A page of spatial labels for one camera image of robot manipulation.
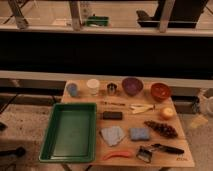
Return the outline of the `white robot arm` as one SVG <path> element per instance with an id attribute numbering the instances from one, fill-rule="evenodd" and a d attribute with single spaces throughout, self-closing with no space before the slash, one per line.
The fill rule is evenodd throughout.
<path id="1" fill-rule="evenodd" d="M 199 94 L 199 107 L 202 114 L 213 117 L 213 96 L 207 97 L 208 90 L 201 89 Z"/>

